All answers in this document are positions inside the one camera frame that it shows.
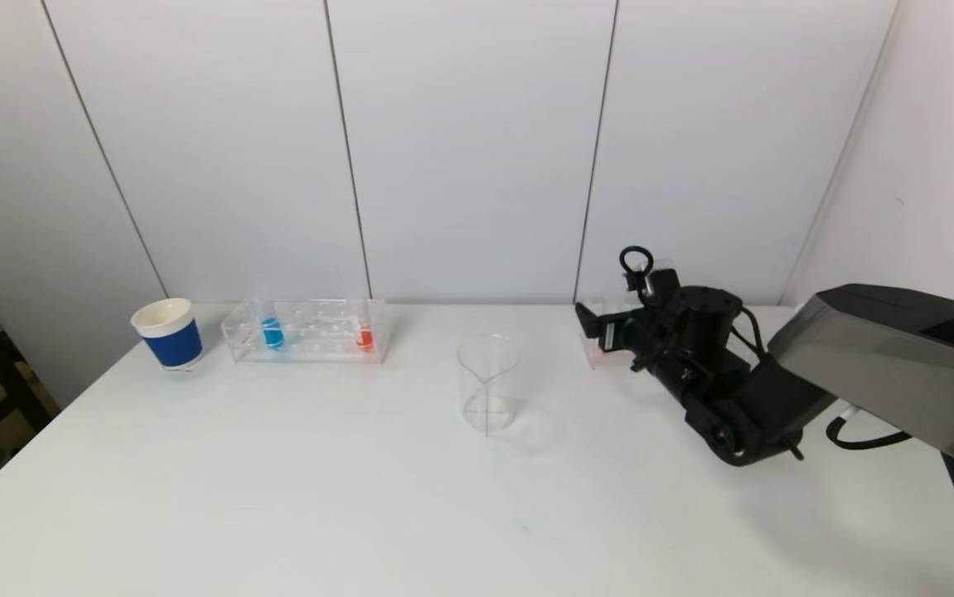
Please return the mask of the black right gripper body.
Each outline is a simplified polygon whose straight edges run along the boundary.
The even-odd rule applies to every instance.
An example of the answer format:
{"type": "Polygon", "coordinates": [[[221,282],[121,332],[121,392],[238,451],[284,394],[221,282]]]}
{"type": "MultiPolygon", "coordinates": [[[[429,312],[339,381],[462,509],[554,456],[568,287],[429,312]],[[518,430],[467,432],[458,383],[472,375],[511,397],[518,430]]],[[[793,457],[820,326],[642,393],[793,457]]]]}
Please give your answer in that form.
{"type": "Polygon", "coordinates": [[[603,352],[631,352],[631,370],[650,370],[667,356],[666,337],[658,312],[633,309],[599,318],[599,347],[603,352]]]}

